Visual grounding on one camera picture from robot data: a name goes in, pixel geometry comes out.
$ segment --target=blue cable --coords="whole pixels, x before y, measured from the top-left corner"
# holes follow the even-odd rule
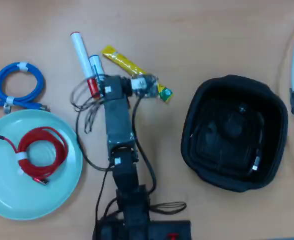
[[[44,77],[41,71],[39,71],[37,67],[31,65],[30,63],[27,63],[25,67],[27,68],[27,72],[30,72],[35,76],[37,80],[36,88],[26,96],[15,97],[12,101],[12,104],[26,109],[43,109],[44,106],[42,104],[33,102],[33,100],[42,92],[44,88]],[[4,104],[8,102],[8,96],[2,90],[5,78],[9,74],[19,71],[21,71],[20,62],[14,62],[12,64],[9,64],[0,71],[0,107],[4,106]]]

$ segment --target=white cable tie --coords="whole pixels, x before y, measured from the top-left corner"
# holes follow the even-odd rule
[[[6,98],[6,103],[8,103],[10,106],[13,106],[14,105],[14,100],[15,100],[14,96],[8,96]]]
[[[16,153],[17,162],[20,161],[20,160],[23,160],[23,159],[28,159],[27,152],[21,151],[21,152]]]
[[[19,70],[22,72],[27,72],[28,67],[27,67],[28,62],[21,61],[20,63],[17,64],[17,67],[19,67]]]

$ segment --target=coiled cable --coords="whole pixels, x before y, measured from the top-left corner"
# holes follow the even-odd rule
[[[16,153],[18,164],[23,172],[29,175],[36,182],[43,184],[48,183],[46,178],[58,169],[68,155],[68,144],[66,140],[57,130],[49,126],[37,127],[26,133],[20,140],[18,148],[15,147],[11,140],[4,136],[0,135],[0,140],[5,140],[11,145],[12,149]],[[35,166],[29,161],[26,151],[31,144],[37,141],[47,141],[54,145],[56,156],[51,165]]]
[[[33,74],[37,80],[37,85],[35,89],[26,96],[7,96],[2,90],[4,80],[9,74],[19,71]],[[9,64],[0,71],[0,107],[4,106],[4,104],[9,104],[20,106],[26,109],[46,110],[46,106],[37,102],[33,102],[33,100],[42,92],[43,88],[44,77],[37,67],[27,62],[14,62]]]

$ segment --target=robotic arm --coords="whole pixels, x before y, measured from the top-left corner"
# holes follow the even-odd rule
[[[123,212],[123,220],[112,218],[100,222],[92,239],[191,240],[190,221],[151,221],[149,195],[155,190],[156,183],[147,191],[138,180],[136,146],[139,143],[130,120],[128,97],[136,94],[139,101],[144,95],[156,97],[157,79],[144,75],[129,81],[120,76],[109,76],[104,79],[103,92],[108,156],[113,166],[116,199],[119,210]]]

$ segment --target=white tube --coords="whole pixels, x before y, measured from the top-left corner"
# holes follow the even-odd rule
[[[102,67],[102,62],[101,59],[99,58],[98,55],[91,55],[89,58],[89,62],[91,65],[91,68],[93,70],[93,72],[95,73],[95,75],[99,76],[99,80],[100,81],[104,81],[104,70]]]
[[[87,55],[87,51],[82,39],[82,35],[79,32],[75,31],[72,34],[70,34],[70,36],[71,36],[73,46],[77,52],[78,59],[79,59],[83,74],[85,75],[85,78],[88,79],[93,77],[94,72],[92,70],[92,66],[88,59],[88,55]]]

